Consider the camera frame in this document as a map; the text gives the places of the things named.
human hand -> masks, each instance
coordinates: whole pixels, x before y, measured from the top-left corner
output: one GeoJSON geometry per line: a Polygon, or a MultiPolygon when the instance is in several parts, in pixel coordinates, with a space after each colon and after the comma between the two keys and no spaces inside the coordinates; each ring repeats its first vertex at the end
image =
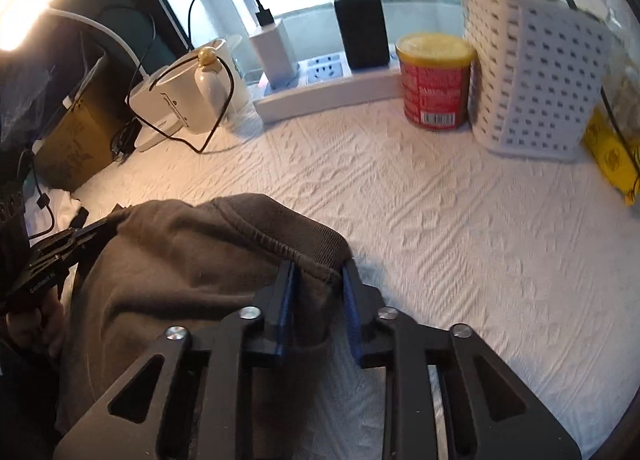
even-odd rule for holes
{"type": "Polygon", "coordinates": [[[46,351],[53,358],[60,355],[65,340],[65,308],[56,294],[55,289],[49,289],[37,309],[7,314],[9,336],[18,347],[46,351]]]}

white power strip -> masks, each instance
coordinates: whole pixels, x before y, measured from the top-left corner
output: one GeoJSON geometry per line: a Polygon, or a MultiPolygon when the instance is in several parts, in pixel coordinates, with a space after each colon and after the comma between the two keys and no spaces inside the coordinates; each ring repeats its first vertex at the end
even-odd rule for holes
{"type": "Polygon", "coordinates": [[[264,123],[382,99],[402,97],[396,47],[388,66],[352,71],[344,52],[300,62],[298,77],[277,90],[262,75],[254,91],[255,111],[264,123]]]}

black cable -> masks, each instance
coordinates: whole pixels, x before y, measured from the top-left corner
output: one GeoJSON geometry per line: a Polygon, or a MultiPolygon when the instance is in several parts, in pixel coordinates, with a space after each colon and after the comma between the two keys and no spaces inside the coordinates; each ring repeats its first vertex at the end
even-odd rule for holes
{"type": "MultiPolygon", "coordinates": [[[[193,6],[196,3],[196,0],[191,0],[191,4],[189,5],[189,13],[187,14],[187,35],[189,37],[189,48],[191,50],[194,49],[193,42],[191,41],[191,11],[193,10],[193,6]]],[[[255,0],[256,5],[258,6],[258,12],[255,14],[256,19],[258,20],[258,24],[261,27],[266,25],[270,25],[273,23],[273,15],[268,9],[265,9],[262,6],[260,0],[255,0]]]]}
{"type": "Polygon", "coordinates": [[[31,235],[29,237],[29,240],[34,240],[36,238],[40,238],[41,236],[48,235],[49,233],[51,233],[53,231],[53,228],[56,226],[56,218],[53,216],[53,211],[51,210],[51,206],[49,205],[49,196],[44,195],[42,193],[42,190],[40,188],[40,183],[38,183],[38,175],[36,173],[36,163],[35,163],[35,160],[33,159],[33,152],[31,150],[23,151],[22,154],[20,155],[20,161],[22,161],[22,157],[25,155],[25,153],[28,153],[29,157],[31,158],[31,171],[33,172],[33,180],[36,183],[36,189],[38,190],[38,194],[40,195],[38,202],[40,202],[40,199],[43,199],[43,198],[46,199],[47,203],[45,204],[44,207],[47,208],[47,211],[49,211],[49,216],[51,217],[51,225],[48,229],[41,231],[40,233],[31,235]]]}
{"type": "Polygon", "coordinates": [[[613,110],[611,108],[611,105],[609,104],[609,98],[607,98],[607,94],[605,94],[604,92],[604,87],[600,89],[600,96],[602,97],[604,108],[606,108],[607,110],[609,121],[611,121],[611,125],[613,126],[613,129],[615,130],[616,135],[618,136],[618,139],[620,139],[620,143],[622,144],[622,147],[625,148],[626,154],[628,155],[629,159],[631,159],[631,163],[636,169],[637,176],[633,186],[633,192],[635,193],[636,187],[638,186],[638,181],[640,181],[640,159],[638,158],[639,156],[634,155],[634,153],[631,151],[631,148],[629,148],[629,144],[626,142],[625,136],[622,134],[622,130],[620,130],[620,126],[618,125],[618,122],[616,121],[616,118],[613,115],[613,110]]]}
{"type": "MultiPolygon", "coordinates": [[[[142,123],[144,123],[146,126],[151,128],[155,132],[160,133],[160,135],[162,135],[162,137],[164,137],[165,139],[169,139],[170,141],[175,141],[177,143],[182,143],[184,145],[187,145],[195,153],[197,153],[198,155],[202,155],[204,153],[204,150],[206,150],[207,146],[209,145],[209,142],[211,141],[211,138],[213,137],[213,134],[216,132],[216,130],[220,126],[220,123],[222,122],[222,119],[226,114],[226,110],[229,108],[229,103],[231,103],[231,100],[232,100],[232,98],[234,96],[234,92],[236,91],[236,82],[234,81],[234,75],[231,73],[231,69],[226,64],[225,60],[223,60],[219,56],[217,56],[217,58],[218,58],[218,61],[220,63],[222,63],[222,66],[225,67],[226,73],[229,76],[230,89],[229,89],[229,95],[226,97],[226,100],[225,100],[224,104],[222,105],[222,111],[220,113],[220,116],[218,116],[218,119],[216,120],[216,123],[213,125],[213,128],[211,129],[211,131],[209,132],[209,135],[207,136],[207,140],[204,141],[204,144],[202,145],[202,148],[198,149],[195,146],[193,146],[190,142],[188,142],[188,141],[186,141],[184,139],[180,139],[180,137],[173,137],[171,135],[167,135],[166,133],[162,132],[161,129],[153,126],[153,124],[151,124],[149,121],[147,121],[144,117],[141,117],[141,116],[139,116],[138,114],[136,114],[134,112],[135,116],[142,123]]],[[[162,72],[162,74],[158,78],[156,78],[154,80],[154,82],[149,87],[149,90],[151,90],[160,79],[164,78],[164,76],[166,76],[172,70],[178,68],[181,65],[184,65],[185,63],[192,62],[193,60],[196,60],[196,59],[197,59],[197,56],[193,56],[192,58],[189,58],[189,59],[187,59],[187,60],[185,60],[183,62],[178,63],[177,65],[172,65],[167,70],[162,72]]],[[[129,94],[127,94],[127,105],[129,106],[129,108],[131,108],[130,103],[129,103],[130,102],[130,97],[131,97],[131,91],[129,90],[129,94]]]]}
{"type": "MultiPolygon", "coordinates": [[[[142,58],[140,58],[140,62],[138,63],[138,66],[136,67],[135,71],[133,72],[133,75],[131,76],[131,80],[129,81],[129,89],[127,91],[127,105],[129,105],[128,98],[131,95],[131,90],[133,89],[133,83],[136,80],[136,76],[140,72],[140,69],[142,68],[143,62],[146,60],[146,57],[149,55],[149,53],[151,52],[151,49],[154,46],[154,43],[156,42],[156,36],[157,36],[156,21],[154,20],[154,18],[153,18],[153,16],[151,14],[143,13],[142,11],[139,11],[138,9],[133,8],[133,7],[129,7],[129,6],[107,6],[107,7],[103,8],[103,9],[101,9],[101,11],[98,13],[97,17],[99,18],[100,15],[103,14],[104,12],[106,12],[106,11],[118,10],[118,9],[131,10],[131,11],[135,11],[137,13],[140,13],[142,15],[147,16],[147,18],[151,22],[151,28],[152,28],[151,42],[149,42],[148,47],[146,47],[146,50],[143,53],[142,58]]],[[[120,151],[122,150],[122,137],[123,137],[124,133],[127,132],[127,129],[129,128],[129,126],[130,126],[130,124],[132,122],[137,122],[137,119],[132,119],[129,123],[125,124],[111,138],[110,148],[111,148],[111,153],[113,153],[114,155],[118,155],[120,153],[120,151]]]]}
{"type": "Polygon", "coordinates": [[[168,69],[166,69],[164,72],[162,72],[162,74],[160,74],[160,76],[158,76],[157,78],[155,78],[153,80],[153,82],[151,83],[151,86],[149,87],[149,92],[151,92],[154,89],[156,84],[158,84],[158,81],[160,81],[162,78],[164,78],[164,76],[166,76],[170,72],[174,71],[176,68],[180,68],[182,65],[185,65],[186,63],[190,63],[193,60],[197,60],[197,58],[198,58],[197,56],[190,56],[186,60],[183,60],[180,63],[177,63],[175,65],[170,66],[168,69]]]}
{"type": "Polygon", "coordinates": [[[20,180],[20,171],[22,170],[22,159],[24,158],[25,155],[27,155],[28,153],[30,153],[29,150],[23,150],[22,153],[20,154],[20,159],[18,159],[18,169],[15,172],[15,180],[20,180]]]}

white plastic basket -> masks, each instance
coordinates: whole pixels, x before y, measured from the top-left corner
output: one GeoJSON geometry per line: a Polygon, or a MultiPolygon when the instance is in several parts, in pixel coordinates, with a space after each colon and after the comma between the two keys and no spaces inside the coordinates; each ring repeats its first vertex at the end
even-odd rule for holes
{"type": "Polygon", "coordinates": [[[571,159],[600,96],[607,28],[552,0],[463,0],[478,51],[476,139],[497,153],[571,159]]]}

textured white fabric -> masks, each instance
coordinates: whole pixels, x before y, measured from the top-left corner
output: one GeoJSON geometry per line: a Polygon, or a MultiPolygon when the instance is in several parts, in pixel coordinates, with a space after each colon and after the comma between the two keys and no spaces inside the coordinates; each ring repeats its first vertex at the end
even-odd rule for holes
{"type": "MultiPolygon", "coordinates": [[[[585,457],[606,439],[640,384],[640,217],[586,154],[497,157],[468,129],[410,125],[399,100],[231,129],[209,155],[164,142],[76,195],[92,220],[116,203],[270,195],[343,234],[389,304],[419,323],[471,325],[585,457]]],[[[357,370],[335,330],[297,456],[379,459],[383,372],[357,370]]]]}
{"type": "MultiPolygon", "coordinates": [[[[69,224],[71,224],[71,221],[76,217],[81,208],[80,201],[71,198],[68,191],[49,189],[44,185],[41,189],[43,193],[49,196],[49,206],[54,215],[54,226],[51,233],[33,239],[31,245],[55,233],[68,229],[69,224]]],[[[38,207],[39,198],[40,195],[38,192],[34,191],[33,196],[31,196],[25,204],[24,220],[27,225],[27,233],[30,235],[41,233],[51,227],[51,215],[47,209],[40,209],[38,207]]]]}

